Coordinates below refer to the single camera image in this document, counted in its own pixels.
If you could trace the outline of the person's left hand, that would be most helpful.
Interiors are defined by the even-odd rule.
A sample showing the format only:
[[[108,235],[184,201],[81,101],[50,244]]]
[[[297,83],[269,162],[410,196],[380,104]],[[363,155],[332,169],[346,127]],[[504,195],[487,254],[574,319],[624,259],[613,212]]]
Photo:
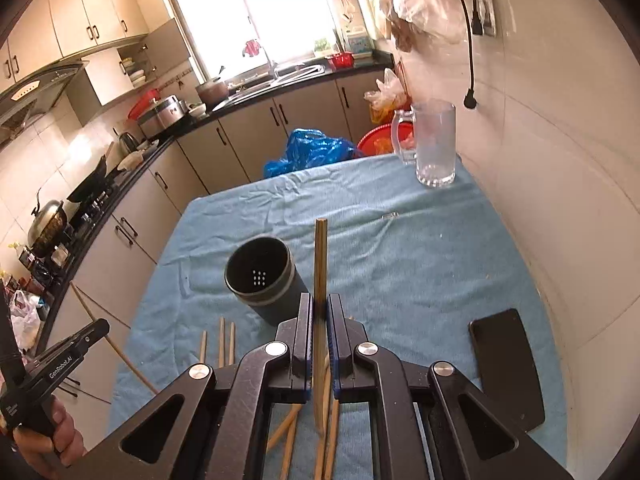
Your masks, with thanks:
[[[51,406],[54,425],[52,437],[18,426],[13,430],[14,441],[24,460],[34,471],[46,479],[58,479],[60,474],[55,466],[48,462],[48,456],[58,453],[58,459],[64,467],[77,462],[87,454],[84,437],[76,429],[73,417],[68,414],[64,404],[55,396]]]

